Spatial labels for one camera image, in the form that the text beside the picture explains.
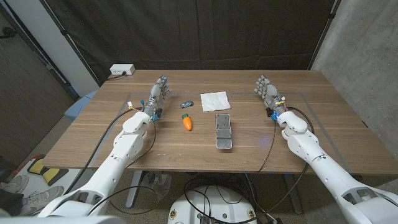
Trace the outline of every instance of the black cable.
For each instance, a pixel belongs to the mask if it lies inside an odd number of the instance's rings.
[[[86,165],[82,168],[82,170],[80,170],[79,174],[76,176],[75,180],[73,180],[72,184],[69,186],[69,188],[65,191],[64,195],[66,195],[67,193],[69,193],[71,191],[71,189],[75,186],[75,184],[77,183],[77,181],[79,180],[79,178],[81,177],[81,175],[83,175],[84,171],[86,171],[88,164],[90,164],[91,160],[93,159],[95,153],[98,150],[98,147],[100,146],[102,140],[104,139],[106,133],[109,131],[109,129],[111,128],[112,124],[115,123],[115,121],[117,121],[121,116],[125,115],[126,113],[133,111],[134,109],[128,109],[125,112],[117,115],[113,121],[108,125],[108,127],[106,128],[104,134],[102,135],[101,139],[99,139],[98,144],[95,146],[93,153],[91,154],[90,158],[88,159],[88,161],[86,162]]]
[[[107,199],[109,199],[109,198],[111,198],[111,197],[113,197],[113,196],[115,196],[115,195],[117,195],[117,194],[119,194],[119,193],[121,193],[121,192],[123,192],[123,191],[125,191],[125,190],[129,190],[129,189],[133,189],[133,188],[138,188],[138,189],[139,189],[139,188],[146,188],[146,189],[149,189],[149,190],[153,191],[153,193],[156,194],[156,192],[155,192],[154,189],[149,188],[149,187],[145,187],[145,186],[131,186],[131,187],[126,187],[125,189],[119,190],[119,191],[117,191],[117,192],[115,192],[115,193],[109,195],[108,197],[102,199],[102,201],[98,202],[98,203],[88,212],[87,216],[89,216],[92,212],[94,212],[94,210],[95,210],[99,205],[101,205],[102,203],[104,203],[105,201],[107,201]]]
[[[245,184],[245,188],[246,188],[246,190],[248,191],[248,200],[249,200],[249,202],[250,202],[250,204],[253,204],[252,203],[252,200],[250,199],[250,198],[253,198],[253,200],[254,200],[254,210],[256,211],[256,208],[257,207],[259,207],[262,211],[263,211],[263,209],[258,205],[258,203],[257,203],[257,200],[258,200],[258,194],[257,194],[257,190],[256,190],[256,187],[254,186],[254,184],[251,184],[251,182],[250,182],[250,189],[251,189],[251,194],[249,193],[249,190],[248,190],[248,187],[247,187],[247,185],[246,184],[248,184],[248,182],[244,182],[244,184]],[[268,215],[266,215],[266,218],[267,218],[267,223],[269,223],[269,222],[271,222],[272,220],[269,218],[269,216]]]
[[[198,192],[199,194],[202,194],[203,196],[205,196],[205,203],[206,203],[206,199],[207,199],[207,202],[209,203],[209,216],[211,216],[211,205],[210,205],[209,198],[206,196],[206,192],[202,193],[202,192],[200,192],[198,190],[195,190],[195,189],[191,189],[191,191]]]
[[[275,142],[275,133],[276,133],[276,121],[274,121],[274,137],[272,138],[271,147],[269,148],[268,155],[267,155],[266,159],[264,159],[264,162],[262,163],[262,166],[261,166],[260,169],[257,171],[257,173],[260,173],[260,171],[262,170],[262,168],[263,168],[264,165],[266,164],[269,155],[271,154],[271,150],[272,150],[272,147],[274,146],[274,142]]]
[[[268,209],[265,213],[262,213],[262,214],[260,214],[260,215],[258,215],[258,216],[256,216],[256,217],[254,217],[254,218],[248,219],[248,220],[246,220],[246,221],[236,222],[236,223],[230,223],[230,222],[225,222],[225,221],[222,221],[222,220],[218,220],[218,219],[213,218],[213,217],[211,217],[211,216],[209,216],[209,215],[206,215],[206,214],[203,213],[201,210],[199,210],[198,208],[196,208],[196,206],[194,206],[194,204],[192,204],[191,201],[189,201],[188,196],[187,196],[187,191],[186,191],[186,188],[187,188],[188,183],[191,182],[192,180],[189,180],[187,183],[185,183],[184,188],[183,188],[183,191],[184,191],[185,199],[188,201],[188,203],[189,203],[196,211],[198,211],[198,212],[201,213],[202,215],[206,216],[207,218],[209,218],[209,219],[211,219],[211,220],[213,220],[213,221],[219,222],[219,223],[224,223],[224,224],[244,224],[244,223],[248,223],[248,222],[257,220],[258,218],[263,217],[264,215],[266,215],[267,213],[269,213],[270,211],[272,211],[273,209],[275,209],[276,207],[278,207],[278,206],[280,205],[280,203],[282,203],[282,202],[287,198],[287,196],[290,195],[290,193],[293,191],[293,189],[294,189],[295,186],[298,184],[298,182],[300,182],[300,179],[303,177],[303,175],[304,175],[304,173],[307,171],[307,169],[308,169],[308,164],[305,165],[303,171],[301,172],[300,176],[298,177],[298,179],[296,180],[296,183],[294,183],[294,185],[292,186],[292,188],[291,188],[291,189],[285,194],[285,196],[282,197],[282,199],[280,199],[279,202],[276,203],[272,208]]]
[[[144,155],[146,155],[152,149],[152,147],[154,146],[155,140],[156,140],[156,125],[155,125],[155,121],[154,121],[154,141],[152,142],[152,145],[150,146],[148,151],[146,151],[142,156],[138,157],[135,161],[132,161],[128,166],[126,166],[126,168],[131,166],[131,165],[133,165],[133,164],[135,164],[140,158],[144,157]]]
[[[304,116],[304,118],[307,120],[307,122],[309,123],[309,125],[310,125],[310,127],[311,127],[311,132],[312,132],[312,134],[315,134],[315,130],[314,130],[313,126],[312,126],[312,123],[311,123],[311,121],[310,121],[310,118],[308,118],[308,116],[305,115],[305,113],[304,113],[303,111],[300,111],[299,109],[294,108],[293,106],[288,106],[287,109],[288,109],[288,110],[295,110],[295,111],[299,112],[300,114],[302,114],[302,115]]]
[[[125,76],[125,75],[126,75],[126,71],[123,71],[121,75],[118,75],[118,76],[112,77],[112,78],[108,78],[107,81],[109,81],[109,80],[115,80],[115,79],[121,78],[121,77],[123,77],[123,76]]]
[[[254,203],[256,203],[257,207],[259,207],[260,210],[261,210],[262,212],[265,213],[266,211],[257,203],[257,200],[256,200],[256,197],[254,196],[254,191],[253,191],[253,188],[252,188],[252,186],[251,186],[251,182],[250,182],[250,180],[249,180],[248,174],[244,174],[244,175],[246,176],[246,178],[247,178],[247,180],[248,180],[248,184],[249,184],[250,189],[251,189],[251,195],[253,196]],[[267,218],[268,222],[271,221],[269,215],[266,215],[266,218]]]
[[[240,188],[238,188],[238,187],[235,186],[235,185],[243,184],[243,185],[244,185],[244,188],[246,189],[246,191],[249,192],[248,187],[247,187],[247,185],[246,185],[246,182],[243,181],[243,180],[242,180],[240,177],[238,177],[237,175],[231,174],[231,175],[228,177],[228,180],[229,180],[232,176],[234,176],[235,178],[237,178],[238,180],[240,180],[240,182],[235,181],[235,182],[232,182],[232,183],[231,183],[232,185],[230,185],[230,184],[228,184],[229,182],[227,182],[226,180],[222,180],[222,181],[220,182],[219,179],[211,179],[211,178],[205,177],[205,176],[203,176],[203,175],[199,175],[199,176],[196,176],[194,179],[191,180],[192,182],[191,182],[190,185],[188,186],[188,189],[192,189],[191,186],[194,184],[193,181],[195,181],[195,180],[205,180],[204,183],[203,183],[203,181],[201,181],[201,182],[199,182],[199,183],[197,183],[197,184],[198,184],[198,185],[207,185],[207,186],[210,186],[210,185],[220,185],[220,186],[227,187],[227,188],[231,188],[231,189],[233,188],[233,190],[238,191],[241,195],[245,195],[245,194],[243,193],[243,191],[242,191]]]
[[[233,203],[227,202],[227,201],[224,199],[223,195],[221,194],[221,192],[220,192],[220,190],[218,189],[218,187],[217,187],[217,186],[216,186],[216,188],[217,188],[217,190],[218,190],[218,193],[220,194],[221,198],[224,200],[224,202],[225,202],[225,203],[227,203],[227,204],[229,204],[229,205],[234,205],[234,204],[237,204],[237,203],[241,202],[241,201],[242,201],[242,199],[243,199],[243,195],[242,195],[241,199],[239,199],[237,202],[233,202]]]
[[[137,213],[134,213],[134,212],[133,212],[133,213],[129,213],[129,212],[125,212],[125,211],[121,210],[120,208],[116,207],[116,206],[112,203],[111,200],[109,200],[109,203],[110,203],[110,204],[112,205],[112,207],[114,207],[117,211],[119,211],[119,212],[121,212],[121,213],[124,213],[124,214],[126,214],[126,215],[142,215],[142,214],[148,213],[148,212],[150,212],[150,211],[153,210],[153,208],[150,208],[150,209],[148,209],[148,210],[146,210],[146,211],[144,211],[144,212],[137,212]]]
[[[230,173],[229,177],[226,180],[224,180],[224,182],[228,182],[230,180],[230,178],[232,177],[232,174],[233,173]]]
[[[205,190],[205,194],[203,196],[205,196],[205,202],[203,202],[203,212],[206,212],[205,208],[206,208],[206,192],[207,189],[210,187],[210,185],[207,185],[206,190]],[[211,208],[210,208],[210,201],[207,199],[207,201],[209,202],[209,216],[211,216]]]
[[[305,117],[305,119],[308,121],[308,123],[309,123],[309,125],[310,125],[310,127],[311,127],[311,132],[312,132],[313,134],[315,134],[315,130],[314,130],[314,128],[313,128],[313,125],[312,125],[310,119],[308,118],[307,115],[305,115],[305,113],[304,113],[303,111],[301,111],[301,110],[299,110],[299,109],[297,109],[297,108],[291,107],[291,106],[290,106],[290,107],[287,107],[287,109],[289,109],[289,110],[295,110],[295,111],[298,111],[300,114],[302,114],[302,115]],[[269,213],[270,211],[272,211],[273,209],[275,209],[276,207],[278,207],[278,206],[290,195],[290,193],[293,191],[293,189],[296,187],[296,185],[300,182],[301,178],[303,177],[304,173],[307,171],[308,167],[309,167],[309,164],[307,163],[307,164],[305,165],[303,171],[301,172],[300,176],[298,177],[298,179],[296,180],[296,182],[295,182],[294,185],[292,186],[292,188],[290,188],[290,190],[285,194],[285,196],[283,196],[272,208],[268,209],[267,211],[265,211],[264,213],[258,215],[257,217],[251,218],[251,219],[246,220],[246,221],[243,221],[243,222],[237,222],[237,223],[224,222],[224,221],[218,220],[218,219],[216,219],[216,218],[210,217],[210,216],[204,214],[203,212],[201,212],[198,208],[196,208],[196,206],[194,206],[194,205],[191,203],[191,201],[189,201],[189,199],[188,199],[188,197],[187,197],[187,192],[186,192],[187,184],[188,184],[191,180],[188,181],[188,182],[185,184],[185,186],[184,186],[184,189],[183,189],[183,191],[184,191],[184,196],[185,196],[185,199],[188,201],[188,203],[189,203],[196,211],[200,212],[202,215],[206,216],[207,218],[209,218],[209,219],[211,219],[211,220],[213,220],[213,221],[220,222],[220,223],[225,223],[225,224],[244,224],[244,223],[248,223],[248,222],[257,220],[258,218],[263,217],[264,215],[267,215],[267,213]],[[264,211],[264,210],[258,205],[258,203],[256,202],[256,199],[254,199],[254,201],[255,201],[256,205],[257,205],[262,211]]]

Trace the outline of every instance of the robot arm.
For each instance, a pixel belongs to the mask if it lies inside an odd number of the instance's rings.
[[[167,79],[164,76],[160,77],[152,87],[143,111],[137,112],[123,123],[123,130],[116,136],[111,154],[87,184],[51,201],[38,217],[84,217],[104,214],[108,202],[102,203],[94,210],[92,208],[112,194],[126,166],[143,154],[142,145],[147,136],[146,130],[150,123],[161,115],[163,102],[169,92],[167,88]]]
[[[320,146],[307,123],[287,111],[284,98],[264,76],[254,90],[271,108],[289,149],[307,162],[336,200],[349,223],[394,223],[398,219],[398,195],[375,189],[355,180]]]

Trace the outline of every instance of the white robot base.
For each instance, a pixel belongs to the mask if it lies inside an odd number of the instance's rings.
[[[240,194],[221,186],[201,186],[187,192],[191,203],[199,210],[224,222],[241,222],[254,218],[253,206]],[[213,220],[196,211],[184,195],[172,205],[168,224],[215,223]]]

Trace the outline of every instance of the shoe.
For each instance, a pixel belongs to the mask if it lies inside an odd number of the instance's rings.
[[[27,183],[29,181],[29,177],[26,175],[19,175],[15,178],[13,178],[4,188],[3,190],[6,190],[10,193],[13,194],[20,194],[24,191]]]
[[[48,205],[52,200],[61,196],[63,193],[63,187],[53,187],[46,190],[45,192],[31,195],[27,198],[22,199],[21,215],[32,215],[35,212],[41,210]]]

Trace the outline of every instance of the electrical outlet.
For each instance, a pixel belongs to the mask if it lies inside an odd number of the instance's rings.
[[[112,75],[122,75],[126,72],[126,75],[132,75],[136,68],[133,64],[114,64],[110,68]]]

